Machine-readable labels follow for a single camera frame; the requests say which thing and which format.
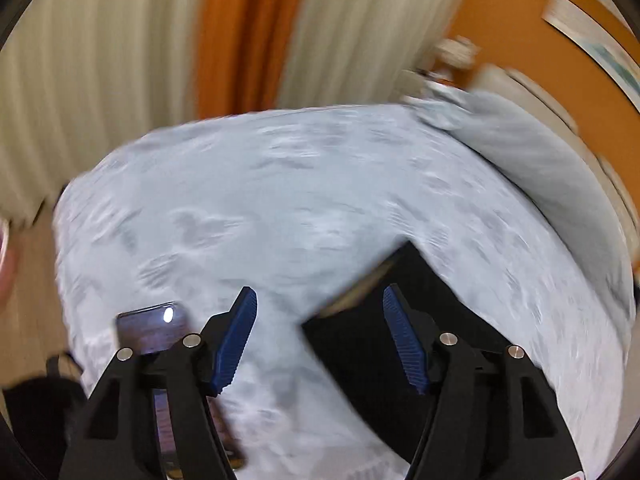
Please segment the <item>black pants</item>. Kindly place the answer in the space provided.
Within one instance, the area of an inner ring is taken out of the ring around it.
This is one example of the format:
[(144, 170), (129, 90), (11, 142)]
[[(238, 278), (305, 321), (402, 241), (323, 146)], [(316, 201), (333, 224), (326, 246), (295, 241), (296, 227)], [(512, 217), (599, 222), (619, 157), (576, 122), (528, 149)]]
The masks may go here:
[(358, 283), (342, 310), (326, 304), (300, 328), (310, 348), (370, 429), (406, 462), (416, 454), (431, 401), (408, 382), (383, 315), (396, 284), (410, 307), (431, 315), (474, 348), (501, 351), (505, 336), (467, 308), (408, 240)]

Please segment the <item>grey butterfly bed sheet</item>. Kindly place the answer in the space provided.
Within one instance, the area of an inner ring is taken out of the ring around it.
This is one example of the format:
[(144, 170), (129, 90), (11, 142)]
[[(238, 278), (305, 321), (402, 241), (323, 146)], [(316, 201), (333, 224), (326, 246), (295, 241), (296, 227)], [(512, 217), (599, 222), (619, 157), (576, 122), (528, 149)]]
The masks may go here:
[(452, 136), (398, 105), (276, 110), (153, 131), (70, 182), (54, 212), (70, 346), (92, 389), (119, 313), (167, 301), (199, 330), (243, 286), (258, 317), (232, 385), (244, 479), (400, 479), (299, 326), (403, 239), (555, 388), (588, 478), (623, 391), (616, 329), (551, 224)]

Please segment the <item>black bag on floor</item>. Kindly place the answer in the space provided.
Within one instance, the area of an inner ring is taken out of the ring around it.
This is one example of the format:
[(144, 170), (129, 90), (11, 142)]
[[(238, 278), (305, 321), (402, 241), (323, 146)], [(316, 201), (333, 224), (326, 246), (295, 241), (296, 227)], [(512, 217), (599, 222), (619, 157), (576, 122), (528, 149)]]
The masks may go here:
[(87, 402), (80, 382), (62, 374), (61, 362), (82, 371), (73, 355), (49, 356), (46, 372), (1, 390), (1, 477), (56, 479), (60, 476), (76, 418)]

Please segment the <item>grey duvet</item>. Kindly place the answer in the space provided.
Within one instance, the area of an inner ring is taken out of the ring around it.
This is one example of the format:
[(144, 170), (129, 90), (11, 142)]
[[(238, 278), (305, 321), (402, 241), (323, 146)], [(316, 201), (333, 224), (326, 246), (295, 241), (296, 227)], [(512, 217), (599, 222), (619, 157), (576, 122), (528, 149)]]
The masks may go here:
[(472, 148), (522, 190), (558, 233), (627, 348), (636, 320), (623, 226), (596, 174), (570, 144), (518, 104), (485, 90), (404, 96), (417, 118)]

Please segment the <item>beige padded headboard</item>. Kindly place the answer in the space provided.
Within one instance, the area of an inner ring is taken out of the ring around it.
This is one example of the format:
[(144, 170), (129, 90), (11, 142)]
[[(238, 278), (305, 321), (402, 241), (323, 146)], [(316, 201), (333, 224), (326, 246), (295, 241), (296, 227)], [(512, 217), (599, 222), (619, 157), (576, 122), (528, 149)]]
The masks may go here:
[(549, 127), (589, 166), (604, 189), (625, 235), (634, 270), (639, 270), (639, 214), (623, 180), (606, 158), (593, 154), (579, 135), (577, 122), (549, 92), (529, 76), (494, 64), (484, 64), (466, 85), (468, 90), (498, 94)]

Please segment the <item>cream curtain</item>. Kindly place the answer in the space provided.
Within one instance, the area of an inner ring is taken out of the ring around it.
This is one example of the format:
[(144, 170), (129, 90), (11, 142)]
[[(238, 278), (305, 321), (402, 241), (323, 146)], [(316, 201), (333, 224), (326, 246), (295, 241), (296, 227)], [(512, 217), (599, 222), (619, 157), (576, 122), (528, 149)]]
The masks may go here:
[[(461, 0), (302, 0), (276, 104), (384, 102)], [(1, 0), (1, 212), (42, 205), (116, 146), (198, 119), (203, 0)]]

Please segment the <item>orange curtain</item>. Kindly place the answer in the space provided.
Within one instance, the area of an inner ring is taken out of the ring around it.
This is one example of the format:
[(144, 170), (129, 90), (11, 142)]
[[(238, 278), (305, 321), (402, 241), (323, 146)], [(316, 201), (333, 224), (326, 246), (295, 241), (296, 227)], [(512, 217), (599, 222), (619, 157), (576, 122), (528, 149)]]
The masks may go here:
[(196, 52), (201, 119), (276, 104), (302, 0), (203, 0)]

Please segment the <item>framed wall picture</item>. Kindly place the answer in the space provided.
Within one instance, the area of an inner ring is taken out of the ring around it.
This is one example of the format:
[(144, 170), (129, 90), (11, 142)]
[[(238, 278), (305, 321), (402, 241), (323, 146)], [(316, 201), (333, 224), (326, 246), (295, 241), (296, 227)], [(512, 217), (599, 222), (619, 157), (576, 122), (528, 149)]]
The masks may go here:
[(639, 65), (611, 34), (570, 0), (548, 0), (542, 18), (587, 53), (640, 110)]

